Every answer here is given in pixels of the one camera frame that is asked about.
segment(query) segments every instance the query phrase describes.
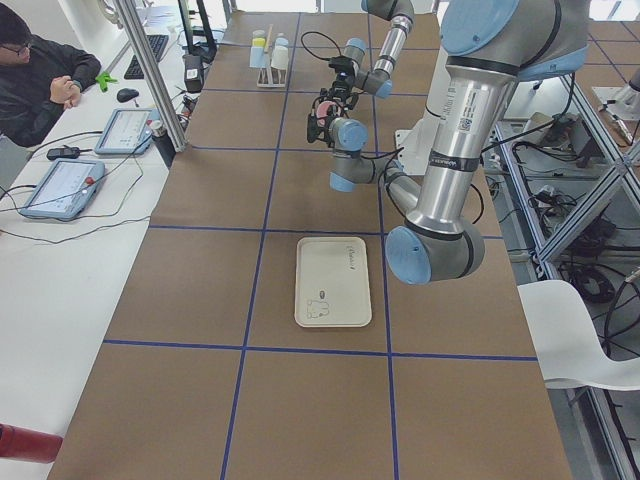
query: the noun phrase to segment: black mouse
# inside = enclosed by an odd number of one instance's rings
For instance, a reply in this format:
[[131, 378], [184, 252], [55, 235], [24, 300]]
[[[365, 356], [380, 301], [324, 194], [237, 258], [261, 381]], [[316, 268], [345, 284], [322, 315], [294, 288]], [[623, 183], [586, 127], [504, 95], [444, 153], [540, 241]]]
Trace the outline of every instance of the black mouse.
[[133, 98], [136, 98], [138, 95], [140, 95], [140, 92], [138, 92], [133, 88], [122, 88], [118, 90], [118, 94], [116, 95], [116, 98], [120, 103], [124, 103], [124, 102], [128, 102]]

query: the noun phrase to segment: red cylinder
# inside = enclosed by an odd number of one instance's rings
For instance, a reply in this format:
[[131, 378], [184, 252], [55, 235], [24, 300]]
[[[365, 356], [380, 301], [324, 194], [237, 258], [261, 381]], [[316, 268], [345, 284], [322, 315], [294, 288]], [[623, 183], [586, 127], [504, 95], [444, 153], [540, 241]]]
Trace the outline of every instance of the red cylinder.
[[51, 463], [62, 445], [62, 437], [0, 423], [0, 457], [27, 462]]

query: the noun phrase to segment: keyboard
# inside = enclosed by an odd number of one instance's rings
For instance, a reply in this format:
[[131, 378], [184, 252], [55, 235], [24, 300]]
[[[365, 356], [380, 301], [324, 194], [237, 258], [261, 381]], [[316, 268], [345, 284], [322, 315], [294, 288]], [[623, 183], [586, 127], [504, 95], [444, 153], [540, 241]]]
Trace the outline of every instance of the keyboard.
[[[153, 55], [156, 57], [156, 61], [160, 63], [164, 49], [167, 47], [167, 43], [169, 42], [169, 35], [147, 35], [147, 40], [149, 40], [149, 45], [151, 46]], [[142, 67], [135, 55], [131, 59], [131, 63], [127, 67], [127, 71], [124, 72], [124, 78], [127, 80], [140, 80], [144, 78]]]

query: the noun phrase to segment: glasses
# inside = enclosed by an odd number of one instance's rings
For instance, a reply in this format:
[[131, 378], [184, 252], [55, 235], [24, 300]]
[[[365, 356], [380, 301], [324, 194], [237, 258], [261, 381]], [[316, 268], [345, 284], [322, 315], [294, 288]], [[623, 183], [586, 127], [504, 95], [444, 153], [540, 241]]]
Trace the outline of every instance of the glasses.
[[20, 48], [18, 48], [17, 50], [7, 47], [6, 45], [0, 45], [0, 48], [4, 48], [5, 50], [9, 50], [13, 53], [15, 53], [16, 55], [18, 55], [19, 57], [21, 57], [22, 55], [24, 55], [25, 53], [27, 53], [27, 50], [29, 48], [31, 48], [31, 42], [27, 42], [25, 44], [23, 44]]

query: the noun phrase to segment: tablet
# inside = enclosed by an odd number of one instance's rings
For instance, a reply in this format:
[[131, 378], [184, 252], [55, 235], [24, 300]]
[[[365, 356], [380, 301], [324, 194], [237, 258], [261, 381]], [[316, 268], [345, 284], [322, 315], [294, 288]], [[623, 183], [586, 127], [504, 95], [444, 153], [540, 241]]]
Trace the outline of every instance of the tablet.
[[153, 108], [117, 108], [93, 150], [99, 155], [142, 153], [151, 143], [149, 123], [159, 119]]
[[29, 218], [72, 220], [103, 183], [104, 172], [99, 160], [59, 158], [18, 211]]

